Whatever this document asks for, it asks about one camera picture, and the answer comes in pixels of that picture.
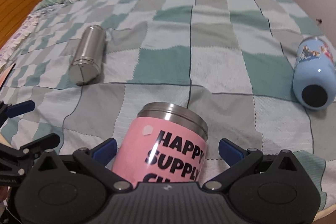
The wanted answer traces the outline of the black smartphone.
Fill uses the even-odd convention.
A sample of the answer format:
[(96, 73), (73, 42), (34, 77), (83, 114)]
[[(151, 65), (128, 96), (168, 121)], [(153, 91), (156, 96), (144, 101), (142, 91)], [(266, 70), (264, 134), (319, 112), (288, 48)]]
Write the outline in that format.
[(0, 76), (0, 89), (3, 87), (4, 83), (6, 82), (9, 74), (15, 68), (15, 63), (11, 64), (8, 68), (4, 69)]

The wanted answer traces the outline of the stainless steel tumbler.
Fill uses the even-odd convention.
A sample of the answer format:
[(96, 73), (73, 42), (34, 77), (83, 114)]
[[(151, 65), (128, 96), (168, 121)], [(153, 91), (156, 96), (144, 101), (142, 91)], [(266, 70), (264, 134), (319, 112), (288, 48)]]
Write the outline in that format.
[(69, 78), (78, 86), (96, 79), (102, 70), (106, 32), (99, 25), (85, 29), (69, 67)]

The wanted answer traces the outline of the checkered green grey blanket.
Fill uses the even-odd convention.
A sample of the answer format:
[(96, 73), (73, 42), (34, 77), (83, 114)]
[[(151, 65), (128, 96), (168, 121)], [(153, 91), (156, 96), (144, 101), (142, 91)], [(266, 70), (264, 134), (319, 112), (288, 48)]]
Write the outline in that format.
[[(106, 32), (101, 74), (78, 86), (69, 67), (85, 29)], [(316, 184), (322, 209), (335, 204), (335, 106), (303, 108), (291, 89), (297, 48), (323, 38), (292, 0), (82, 0), (43, 16), (10, 57), (1, 100), (33, 100), (7, 120), (13, 147), (57, 133), (68, 154), (109, 137), (121, 143), (149, 102), (170, 102), (209, 128), (201, 182), (226, 169), (221, 138), (266, 154), (293, 151)]]

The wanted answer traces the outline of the floral frilled pillow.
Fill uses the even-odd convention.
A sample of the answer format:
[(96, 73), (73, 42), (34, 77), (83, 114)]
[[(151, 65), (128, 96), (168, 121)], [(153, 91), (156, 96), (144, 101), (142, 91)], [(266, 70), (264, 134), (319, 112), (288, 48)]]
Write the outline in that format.
[(5, 42), (1, 48), (1, 71), (9, 61), (14, 51), (21, 45), (22, 41), (29, 36), (39, 23), (42, 13), (39, 11), (30, 13), (22, 25), (14, 32), (14, 34)]

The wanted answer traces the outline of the pink happy supply cup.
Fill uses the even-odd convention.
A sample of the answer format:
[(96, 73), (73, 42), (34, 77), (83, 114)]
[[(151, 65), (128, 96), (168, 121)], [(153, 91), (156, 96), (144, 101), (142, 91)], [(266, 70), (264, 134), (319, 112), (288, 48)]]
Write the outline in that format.
[(118, 149), (112, 172), (139, 182), (196, 182), (207, 152), (208, 127), (193, 111), (166, 102), (141, 109)]

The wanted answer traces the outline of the light blue cartoon cup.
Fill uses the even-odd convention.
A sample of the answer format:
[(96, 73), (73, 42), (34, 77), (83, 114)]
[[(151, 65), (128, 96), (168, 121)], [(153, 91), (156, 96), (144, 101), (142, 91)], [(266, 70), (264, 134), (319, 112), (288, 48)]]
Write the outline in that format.
[(326, 109), (335, 99), (335, 63), (330, 47), (322, 39), (305, 38), (297, 50), (293, 92), (304, 107)]

